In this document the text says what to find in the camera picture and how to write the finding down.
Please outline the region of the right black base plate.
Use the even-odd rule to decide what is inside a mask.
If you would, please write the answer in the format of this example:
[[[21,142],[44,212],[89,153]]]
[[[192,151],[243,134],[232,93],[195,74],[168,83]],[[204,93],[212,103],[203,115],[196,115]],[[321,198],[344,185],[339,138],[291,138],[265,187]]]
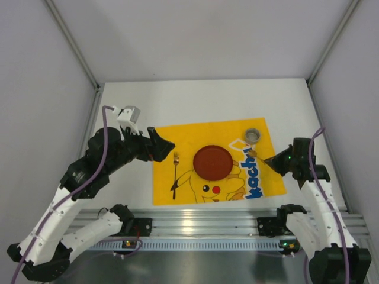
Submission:
[[[285,234],[281,220],[277,217],[257,218],[258,234],[262,237],[278,237]]]

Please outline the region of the left aluminium frame post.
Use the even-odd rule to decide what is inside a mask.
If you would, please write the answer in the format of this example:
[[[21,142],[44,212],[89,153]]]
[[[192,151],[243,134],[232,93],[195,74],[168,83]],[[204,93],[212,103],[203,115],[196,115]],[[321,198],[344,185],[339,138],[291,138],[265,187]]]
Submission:
[[[90,66],[88,65],[84,55],[82,54],[76,40],[74,39],[72,33],[70,32],[69,27],[67,26],[65,20],[63,19],[59,9],[52,0],[42,0],[42,3],[47,8],[50,15],[53,17],[55,23],[57,24],[60,32],[63,35],[63,38],[69,45],[73,55],[76,57],[78,63],[80,64],[83,72],[85,73],[87,79],[91,83],[92,87],[97,90],[99,89],[99,83],[95,78]]]

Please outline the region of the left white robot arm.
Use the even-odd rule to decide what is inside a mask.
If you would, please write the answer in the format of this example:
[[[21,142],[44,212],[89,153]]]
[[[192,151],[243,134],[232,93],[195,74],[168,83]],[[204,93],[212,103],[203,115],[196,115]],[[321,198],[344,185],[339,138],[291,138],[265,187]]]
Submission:
[[[51,282],[94,244],[133,227],[134,215],[127,206],[116,204],[103,217],[68,234],[66,231],[82,208],[110,182],[110,176],[134,159],[162,162],[175,144],[162,138],[155,128],[148,137],[132,134],[129,128],[100,128],[88,140],[85,155],[73,162],[59,182],[48,209],[32,232],[7,249],[18,264],[17,272],[29,281]]]

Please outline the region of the gold spoon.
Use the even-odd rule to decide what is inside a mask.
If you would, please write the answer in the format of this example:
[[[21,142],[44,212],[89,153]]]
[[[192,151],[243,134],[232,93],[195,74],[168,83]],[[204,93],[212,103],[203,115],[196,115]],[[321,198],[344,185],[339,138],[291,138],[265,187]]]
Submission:
[[[266,164],[265,160],[258,156],[257,152],[255,150],[249,150],[248,156],[254,159],[260,160],[263,164]]]

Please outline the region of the yellow Pikachu placemat cloth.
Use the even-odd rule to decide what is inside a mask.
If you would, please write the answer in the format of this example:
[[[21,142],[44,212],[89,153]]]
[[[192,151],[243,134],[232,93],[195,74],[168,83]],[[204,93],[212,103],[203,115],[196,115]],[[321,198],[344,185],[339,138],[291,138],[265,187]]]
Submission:
[[[245,142],[245,131],[256,128],[261,139],[255,145]],[[248,156],[255,150],[266,159],[274,155],[269,129],[264,118],[205,122],[159,127],[158,133],[173,142],[173,152],[161,163],[153,164],[153,204],[181,205],[255,200],[285,195],[287,190],[280,174],[260,160]],[[225,148],[233,158],[232,172],[224,179],[208,181],[193,168],[193,158],[208,145]],[[179,153],[176,176],[176,199],[172,198],[174,184],[174,153]]]

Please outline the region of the gold fork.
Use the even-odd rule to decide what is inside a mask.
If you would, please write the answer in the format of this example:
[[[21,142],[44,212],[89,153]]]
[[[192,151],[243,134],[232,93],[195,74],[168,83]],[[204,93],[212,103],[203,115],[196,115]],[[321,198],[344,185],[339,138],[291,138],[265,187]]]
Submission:
[[[174,164],[174,184],[173,184],[173,188],[172,188],[172,198],[173,198],[173,200],[175,200],[176,199],[176,189],[177,189],[176,176],[177,176],[177,168],[179,165],[179,153],[178,152],[174,153],[173,164]]]

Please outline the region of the aluminium frame post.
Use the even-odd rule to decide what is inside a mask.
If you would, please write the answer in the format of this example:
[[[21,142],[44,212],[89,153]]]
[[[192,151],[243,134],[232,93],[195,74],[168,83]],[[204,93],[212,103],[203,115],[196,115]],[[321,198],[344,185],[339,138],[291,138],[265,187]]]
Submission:
[[[52,0],[42,0],[42,3],[47,8],[50,15],[53,17],[55,23],[57,24],[60,32],[63,35],[63,38],[69,45],[73,55],[76,57],[78,63],[80,64],[83,72],[85,73],[87,79],[91,83],[92,87],[97,90],[99,89],[99,83],[95,78],[90,66],[88,65],[84,55],[82,54],[76,40],[74,39],[72,33],[70,32],[69,27],[67,26],[65,20],[63,19],[59,9]]]
[[[324,46],[320,56],[318,57],[316,64],[314,65],[314,68],[312,68],[310,76],[306,79],[307,86],[310,88],[317,78],[317,75],[322,70],[323,66],[325,65],[328,57],[332,53],[333,49],[337,45],[340,37],[347,29],[352,17],[358,10],[359,6],[361,5],[362,0],[351,0],[348,2],[348,6],[346,7],[345,11],[343,12],[340,20],[338,21],[336,27],[331,33],[330,38],[328,39],[326,45]]]

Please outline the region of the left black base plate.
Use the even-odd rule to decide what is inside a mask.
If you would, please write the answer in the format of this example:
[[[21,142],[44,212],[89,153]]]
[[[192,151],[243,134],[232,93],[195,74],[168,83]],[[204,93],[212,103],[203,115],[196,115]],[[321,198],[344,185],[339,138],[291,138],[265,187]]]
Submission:
[[[135,218],[126,236],[149,237],[152,232],[152,218]]]

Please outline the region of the right aluminium frame post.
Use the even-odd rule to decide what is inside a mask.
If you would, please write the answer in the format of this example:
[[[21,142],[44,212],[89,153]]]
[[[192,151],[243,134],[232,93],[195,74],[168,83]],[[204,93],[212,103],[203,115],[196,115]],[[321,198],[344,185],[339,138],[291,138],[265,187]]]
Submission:
[[[331,33],[330,38],[328,39],[326,45],[324,46],[320,56],[318,57],[316,64],[314,65],[314,68],[312,68],[310,76],[306,79],[307,86],[310,88],[317,78],[317,75],[322,70],[323,66],[325,65],[328,57],[332,53],[333,49],[337,45],[340,37],[347,29],[352,17],[358,10],[359,6],[361,5],[362,0],[351,0],[348,2],[348,6],[346,7],[345,11],[343,12],[340,20],[338,21],[336,27]]]

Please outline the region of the aluminium mounting rail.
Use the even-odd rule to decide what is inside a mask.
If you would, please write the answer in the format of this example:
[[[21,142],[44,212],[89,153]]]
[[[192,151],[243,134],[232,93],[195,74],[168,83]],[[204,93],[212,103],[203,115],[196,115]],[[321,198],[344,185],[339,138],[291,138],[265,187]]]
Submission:
[[[131,209],[136,218],[151,218],[151,237],[257,237],[258,218],[276,217],[276,210],[248,209]],[[84,209],[74,219],[67,233],[72,233],[97,220],[98,211]],[[369,236],[362,215],[342,213],[347,229],[354,237]]]

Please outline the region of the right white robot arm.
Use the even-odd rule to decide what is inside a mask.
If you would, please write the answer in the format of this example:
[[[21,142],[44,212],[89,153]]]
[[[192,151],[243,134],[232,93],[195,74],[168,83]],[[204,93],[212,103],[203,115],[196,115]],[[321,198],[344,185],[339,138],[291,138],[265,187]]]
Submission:
[[[301,205],[277,208],[277,219],[294,234],[309,260],[312,283],[363,283],[371,264],[348,231],[336,205],[329,173],[316,164],[314,141],[295,138],[287,149],[265,160],[281,176],[291,173],[308,202],[311,216]]]

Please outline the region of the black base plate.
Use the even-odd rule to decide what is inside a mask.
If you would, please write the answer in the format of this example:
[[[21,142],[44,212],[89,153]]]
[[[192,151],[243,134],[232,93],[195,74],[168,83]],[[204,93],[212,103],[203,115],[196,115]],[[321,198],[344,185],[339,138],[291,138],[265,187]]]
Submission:
[[[152,218],[135,218],[126,236],[149,237],[152,232]]]
[[[258,234],[262,237],[278,237],[285,234],[281,220],[277,217],[257,218]]]

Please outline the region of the red round plate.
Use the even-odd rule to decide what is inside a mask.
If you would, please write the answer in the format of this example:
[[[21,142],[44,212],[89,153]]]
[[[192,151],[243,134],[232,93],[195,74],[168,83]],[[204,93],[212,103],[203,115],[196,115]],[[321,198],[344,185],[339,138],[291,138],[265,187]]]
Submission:
[[[225,148],[208,145],[195,153],[192,164],[196,174],[202,179],[218,181],[232,172],[233,158]]]

